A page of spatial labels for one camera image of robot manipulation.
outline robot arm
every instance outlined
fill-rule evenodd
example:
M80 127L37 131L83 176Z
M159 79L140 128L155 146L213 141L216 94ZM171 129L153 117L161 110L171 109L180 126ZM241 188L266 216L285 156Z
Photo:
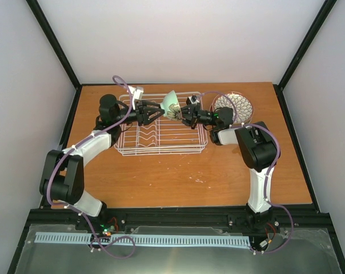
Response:
M140 126L148 125L165 113L159 104L138 100L142 90L133 87L130 89L133 91L134 110L130 112L124 123L138 122ZM65 154L72 150L52 182L50 197L52 200L66 202L89 216L97 217L102 208L106 208L106 204L85 191L83 168L98 154L112 147L118 141L122 132L121 127L116 126L110 130L107 128L123 119L127 112L128 106L117 101L115 96L108 94L101 97L100 116L96 119L96 126L90 134L90 139L79 146L72 146L62 151L52 150L47 154L39 186L40 193L46 196L48 183L55 166Z
M267 129L263 122L255 123ZM227 129L218 132L220 144L238 144L242 158L250 169L250 197L246 211L249 223L260 225L270 218L271 175L274 167L267 171L276 157L277 149L272 137L263 130L252 126Z

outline black corner post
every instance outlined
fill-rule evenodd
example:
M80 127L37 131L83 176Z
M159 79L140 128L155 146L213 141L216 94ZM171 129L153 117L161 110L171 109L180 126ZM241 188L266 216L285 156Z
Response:
M49 43L51 44L54 52L56 53L59 61L61 62L63 68L65 69L67 75L69 76L71 83L74 85L76 89L80 88L80 82L76 77L74 70L71 67L69 60L65 53L63 52L61 45L59 44L56 36L54 35L51 26L48 23L48 20L43 13L41 6L39 5L37 0L26 0L30 9L32 10L35 18L37 19L39 25L41 26L43 32L45 33Z
M291 63L289 64L286 72L284 73L280 83L278 84L278 88L280 92L283 92L284 88L286 87L289 79L292 77L294 71L296 70L299 62L302 60L304 54L306 53L307 49L309 48L310 44L314 40L317 32L320 30L323 22L325 22L328 14L332 10L332 7L336 3L336 0L325 0L324 4L322 5L321 9L317 13L315 20L313 21L310 29L308 30L306 36L303 38L302 43L300 44L296 54L294 55Z

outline white wire rack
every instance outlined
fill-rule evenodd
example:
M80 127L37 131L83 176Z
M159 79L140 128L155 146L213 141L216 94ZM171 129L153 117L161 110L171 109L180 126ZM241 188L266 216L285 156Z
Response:
M180 106L183 107L188 96L199 94L199 92L181 92L176 95ZM161 103L165 95L143 94L142 99ZM128 95L121 95L119 100L127 105L130 104ZM122 125L122 131L125 131L114 145L123 156L195 154L201 153L208 143L207 132L201 124L192 130L180 121L160 117L148 126L139 127L134 123L131 128L129 127L126 124Z

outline white rack wire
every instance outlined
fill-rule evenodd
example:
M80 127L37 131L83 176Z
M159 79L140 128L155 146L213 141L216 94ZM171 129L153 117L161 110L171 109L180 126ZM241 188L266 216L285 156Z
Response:
M188 96L199 94L199 92L180 92L176 95L180 106L183 107ZM142 99L161 103L165 95L143 94ZM121 95L119 100L127 105L130 104L128 95ZM139 127L134 123L131 128L129 127L126 124L122 125L124 132L114 145L123 156L196 154L201 153L208 143L207 132L201 124L192 130L180 121L160 117L148 126Z
M124 234L113 234L109 239L100 239L107 245ZM198 235L141 235L129 234L137 247L231 247L248 249L248 236L198 236ZM36 232L35 243L43 244L88 244L91 243L90 233ZM116 241L114 245L131 246L129 239Z

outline wooden table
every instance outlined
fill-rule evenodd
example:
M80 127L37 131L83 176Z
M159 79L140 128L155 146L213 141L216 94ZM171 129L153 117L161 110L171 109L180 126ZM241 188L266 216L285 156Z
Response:
M253 122L264 121L278 138L281 157L272 178L274 203L311 203L290 135L272 83L147 84L145 94L217 90L237 91L254 106ZM87 136L95 126L99 99L125 94L118 86L82 89L68 145ZM214 94L204 96L207 107ZM237 145L216 146L209 140L201 154L122 156L115 148L85 167L86 190L108 207L238 206L247 203L250 175Z

